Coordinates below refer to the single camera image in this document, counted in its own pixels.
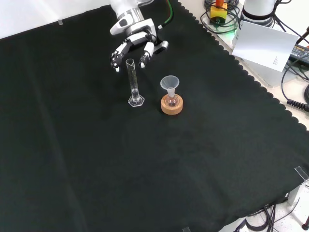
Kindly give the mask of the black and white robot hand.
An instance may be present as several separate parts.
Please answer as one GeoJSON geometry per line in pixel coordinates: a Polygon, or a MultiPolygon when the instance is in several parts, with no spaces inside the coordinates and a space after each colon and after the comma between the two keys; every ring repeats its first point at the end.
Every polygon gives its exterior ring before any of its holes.
{"type": "Polygon", "coordinates": [[[157,30],[150,18],[136,22],[132,15],[127,14],[110,29],[111,35],[122,32],[125,32],[127,37],[112,52],[110,57],[111,67],[116,72],[120,71],[124,56],[133,48],[144,46],[143,54],[139,60],[139,66],[144,69],[153,55],[161,53],[169,46],[168,41],[162,41],[157,37],[157,30]]]}

